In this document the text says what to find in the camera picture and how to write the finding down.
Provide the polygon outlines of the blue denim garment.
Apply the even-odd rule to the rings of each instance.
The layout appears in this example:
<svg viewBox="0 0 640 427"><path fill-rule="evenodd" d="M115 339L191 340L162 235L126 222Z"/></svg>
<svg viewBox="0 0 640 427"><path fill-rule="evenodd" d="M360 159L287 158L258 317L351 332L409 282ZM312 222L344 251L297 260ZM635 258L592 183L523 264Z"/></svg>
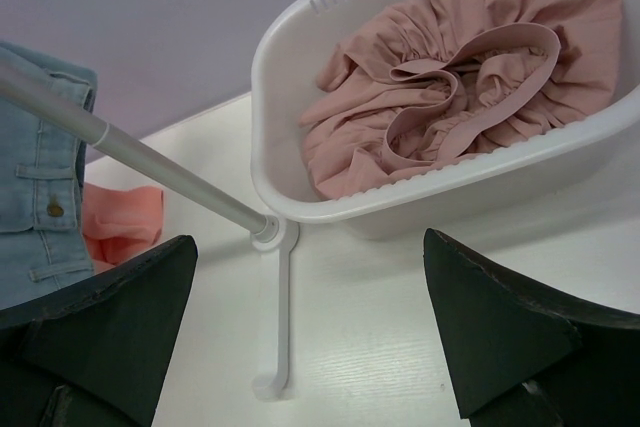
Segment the blue denim garment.
<svg viewBox="0 0 640 427"><path fill-rule="evenodd" d="M1 101L1 306L89 278L82 236L86 145Z"/></svg>

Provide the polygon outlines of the coral orange garment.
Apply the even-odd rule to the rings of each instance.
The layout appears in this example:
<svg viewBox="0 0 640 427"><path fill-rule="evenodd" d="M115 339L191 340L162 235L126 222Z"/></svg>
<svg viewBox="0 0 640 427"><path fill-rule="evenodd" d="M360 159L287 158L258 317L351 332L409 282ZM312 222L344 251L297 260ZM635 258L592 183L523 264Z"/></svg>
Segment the coral orange garment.
<svg viewBox="0 0 640 427"><path fill-rule="evenodd" d="M153 186L112 190L87 183L82 234L94 272L106 272L153 247L162 235L164 192Z"/></svg>

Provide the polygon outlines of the dusty pink pleated skirt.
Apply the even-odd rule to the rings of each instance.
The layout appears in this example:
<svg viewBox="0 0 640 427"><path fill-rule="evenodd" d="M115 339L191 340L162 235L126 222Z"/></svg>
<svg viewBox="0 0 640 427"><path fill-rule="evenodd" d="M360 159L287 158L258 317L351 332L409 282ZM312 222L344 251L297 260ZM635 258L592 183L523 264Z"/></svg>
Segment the dusty pink pleated skirt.
<svg viewBox="0 0 640 427"><path fill-rule="evenodd" d="M338 199L507 148L607 108L622 0L403 0L340 41L300 117Z"/></svg>

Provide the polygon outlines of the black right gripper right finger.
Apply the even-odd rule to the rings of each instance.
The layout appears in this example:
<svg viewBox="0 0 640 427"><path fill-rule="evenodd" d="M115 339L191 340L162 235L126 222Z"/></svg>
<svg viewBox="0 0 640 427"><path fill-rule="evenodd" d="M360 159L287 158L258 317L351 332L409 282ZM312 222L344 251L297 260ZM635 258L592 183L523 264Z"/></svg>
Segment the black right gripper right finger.
<svg viewBox="0 0 640 427"><path fill-rule="evenodd" d="M639 317L510 270L448 235L423 239L459 415L473 426L636 426Z"/></svg>

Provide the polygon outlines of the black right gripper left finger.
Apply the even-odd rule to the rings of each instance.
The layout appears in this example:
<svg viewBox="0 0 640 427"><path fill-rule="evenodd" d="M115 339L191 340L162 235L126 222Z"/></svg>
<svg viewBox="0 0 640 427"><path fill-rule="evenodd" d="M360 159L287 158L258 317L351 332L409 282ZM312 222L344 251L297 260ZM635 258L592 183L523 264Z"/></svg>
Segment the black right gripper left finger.
<svg viewBox="0 0 640 427"><path fill-rule="evenodd" d="M2 310L2 425L151 425L197 259L177 236Z"/></svg>

